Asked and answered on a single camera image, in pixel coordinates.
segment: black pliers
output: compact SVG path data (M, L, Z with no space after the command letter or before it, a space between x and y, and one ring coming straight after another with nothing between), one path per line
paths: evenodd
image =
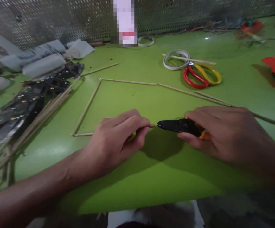
M187 132L199 137L200 139L210 140L210 134L195 121L188 118L179 120L161 120L157 123L157 126L164 130Z

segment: green tabletop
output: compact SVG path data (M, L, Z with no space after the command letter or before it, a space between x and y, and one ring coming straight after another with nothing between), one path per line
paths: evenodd
M265 28L260 34L275 36L275 17L263 18L262 22ZM217 62L215 68L223 82L202 92L275 119L275 78L261 62L264 57L275 56L275 40L251 47L247 41L238 40L235 32L218 35L196 31L155 36L155 44L146 48L113 48L109 44L97 47L79 60L85 64L84 73L119 64L76 83L58 112L22 149L27 156L17 158L16 180L36 174L88 143L90 137L71 134L99 78L162 83L196 91L183 80L183 70L171 71L163 66L162 54L175 49L187 50L191 58ZM22 77L0 95L0 106L19 89ZM102 118L132 108L157 123L182 118L185 111L204 105L217 104L161 86L102 81L78 133L93 132ZM275 125L258 121L275 139ZM261 184L259 178L190 148L176 133L154 128L141 151L111 174L70 192L61 199L59 208L72 213L108 212L250 191Z

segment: perforated metal sheet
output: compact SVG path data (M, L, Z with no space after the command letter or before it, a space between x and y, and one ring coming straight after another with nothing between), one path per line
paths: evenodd
M138 35L275 14L275 0L135 0ZM110 40L110 0L0 0L0 34L22 49Z

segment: white tape roll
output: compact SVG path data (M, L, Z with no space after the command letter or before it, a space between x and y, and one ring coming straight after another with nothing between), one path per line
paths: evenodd
M142 39L149 39L149 40L152 40L150 43L147 43L147 44L141 44L139 43L140 40ZM153 36L150 36L150 35L144 35L144 36L141 36L137 39L137 44L140 46L140 47L149 47L151 46L152 44L154 44L154 37Z
M171 51L169 53L167 53L167 55L164 57L164 66L169 69L169 70L180 70L182 68L185 68L188 64L191 64L190 61L188 60L184 60L185 61L185 64L182 65L182 66L176 66L176 67L171 67L171 66L168 66L167 63L166 63L166 60L169 56L173 55L173 54L180 54L181 57L184 57L184 58L190 58L190 55L187 51L184 51L184 50L174 50L174 51Z

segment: person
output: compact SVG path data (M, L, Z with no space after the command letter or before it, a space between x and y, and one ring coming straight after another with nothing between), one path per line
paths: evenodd
M211 134L204 141L178 133L191 147L275 184L275 141L247 109L205 106L185 117ZM0 227L25 227L48 203L110 173L144 146L149 126L135 109L103 119L85 148L0 192Z

